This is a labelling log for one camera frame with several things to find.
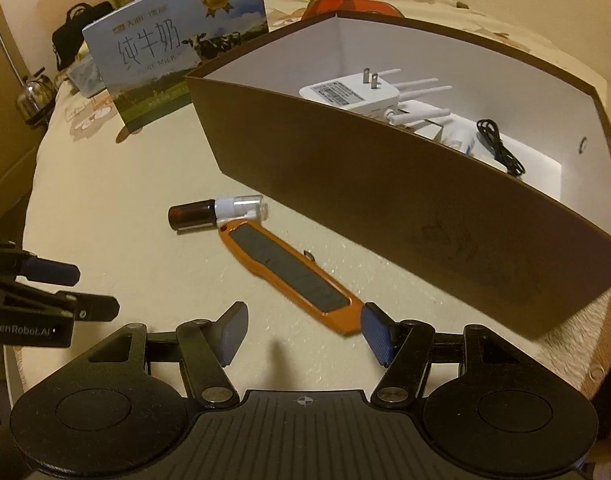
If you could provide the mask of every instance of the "orange utility knife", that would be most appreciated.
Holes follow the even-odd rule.
[[[327,327],[343,335],[361,331],[363,302],[316,263],[256,221],[219,227],[223,243],[250,271],[271,283]]]

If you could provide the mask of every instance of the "red object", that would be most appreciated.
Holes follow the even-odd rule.
[[[399,9],[385,2],[374,0],[314,0],[310,2],[303,13],[302,20],[331,10],[359,10],[360,12],[374,12],[404,18]]]

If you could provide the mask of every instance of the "barcode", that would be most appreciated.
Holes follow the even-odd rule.
[[[313,86],[312,90],[323,97],[323,99],[325,99],[331,105],[347,106],[365,101],[365,99],[363,99],[359,94],[353,92],[340,81],[321,83],[320,85]]]

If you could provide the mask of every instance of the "kettle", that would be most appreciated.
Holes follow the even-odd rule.
[[[43,74],[45,67],[32,75],[23,76],[23,90],[16,98],[16,108],[29,126],[47,124],[56,102],[56,87]]]

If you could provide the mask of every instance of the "open brown box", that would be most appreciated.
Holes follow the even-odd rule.
[[[492,118],[558,161],[560,202],[437,142],[298,95],[366,66],[454,85],[423,101]],[[517,332],[542,333],[611,286],[611,127],[595,88],[556,66],[441,25],[338,10],[187,79],[223,173]]]

